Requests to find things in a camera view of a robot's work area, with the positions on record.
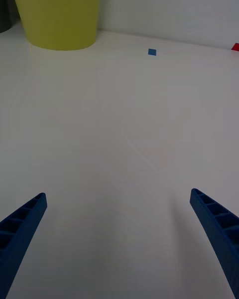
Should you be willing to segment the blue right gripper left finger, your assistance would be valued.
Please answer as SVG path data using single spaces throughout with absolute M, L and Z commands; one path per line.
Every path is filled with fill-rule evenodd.
M 0 222 L 0 298 L 7 297 L 46 209 L 42 192 Z

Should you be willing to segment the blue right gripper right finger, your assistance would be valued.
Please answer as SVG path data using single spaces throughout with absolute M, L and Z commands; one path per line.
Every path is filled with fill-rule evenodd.
M 235 298 L 239 298 L 239 218 L 193 188 L 190 204 L 220 262 Z

